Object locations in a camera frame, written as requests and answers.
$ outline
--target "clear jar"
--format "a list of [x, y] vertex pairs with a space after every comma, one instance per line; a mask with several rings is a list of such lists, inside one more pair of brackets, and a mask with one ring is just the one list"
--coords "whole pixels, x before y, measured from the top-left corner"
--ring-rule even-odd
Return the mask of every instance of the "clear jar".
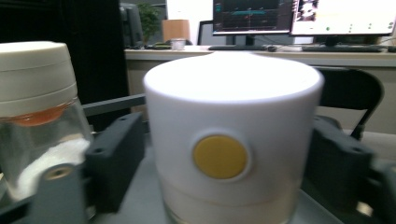
[[13, 201], [51, 166], [79, 164], [92, 141], [67, 46], [0, 44], [0, 167]]

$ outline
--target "wall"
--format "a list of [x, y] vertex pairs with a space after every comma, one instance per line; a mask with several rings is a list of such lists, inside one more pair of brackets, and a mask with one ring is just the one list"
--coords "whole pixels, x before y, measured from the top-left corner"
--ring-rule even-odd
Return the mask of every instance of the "wall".
[[167, 0], [166, 9], [169, 20], [189, 20], [191, 42], [196, 44], [200, 21], [213, 19], [213, 0]]

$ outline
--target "monitor stand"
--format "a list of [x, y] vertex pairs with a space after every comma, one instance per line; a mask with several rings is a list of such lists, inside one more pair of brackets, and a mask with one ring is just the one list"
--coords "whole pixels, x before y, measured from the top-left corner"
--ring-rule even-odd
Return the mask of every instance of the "monitor stand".
[[329, 35], [326, 37], [324, 46], [304, 46], [302, 51], [306, 52], [382, 52], [382, 48], [377, 46], [353, 46], [338, 45], [339, 38], [337, 35]]
[[236, 45], [235, 38], [236, 36], [232, 36], [230, 45], [211, 46], [208, 49], [209, 50], [267, 50], [266, 46], [255, 46], [254, 36], [252, 35], [245, 36], [245, 45]]
[[[227, 45], [236, 45], [236, 35], [228, 35]], [[245, 35], [245, 46], [254, 46], [254, 35]]]

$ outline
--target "desk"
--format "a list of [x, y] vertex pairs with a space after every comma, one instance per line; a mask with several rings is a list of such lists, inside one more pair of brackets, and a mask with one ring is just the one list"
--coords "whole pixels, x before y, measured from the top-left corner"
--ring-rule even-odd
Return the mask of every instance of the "desk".
[[[185, 50], [125, 50], [128, 66], [129, 91], [143, 93], [142, 79], [147, 71], [161, 63], [203, 56], [213, 51], [205, 46], [186, 46]], [[300, 52], [295, 47], [281, 48], [277, 52], [255, 51], [262, 56], [277, 57], [315, 66], [338, 66], [364, 70], [378, 77], [385, 95], [381, 105], [366, 125], [365, 131], [396, 134], [396, 54], [395, 53], [325, 53]], [[358, 122], [354, 111], [341, 111], [332, 108], [319, 108], [318, 114], [332, 116], [341, 121], [344, 129], [350, 130]]]

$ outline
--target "white cylindrical container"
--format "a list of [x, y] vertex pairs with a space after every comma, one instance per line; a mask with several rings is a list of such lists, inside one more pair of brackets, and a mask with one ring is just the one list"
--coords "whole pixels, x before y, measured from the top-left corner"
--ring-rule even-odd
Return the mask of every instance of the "white cylindrical container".
[[320, 73], [249, 52], [215, 52], [161, 64], [144, 85], [163, 199], [176, 220], [290, 219]]
[[51, 166], [83, 162], [92, 141], [66, 44], [0, 44], [0, 166], [14, 201]]

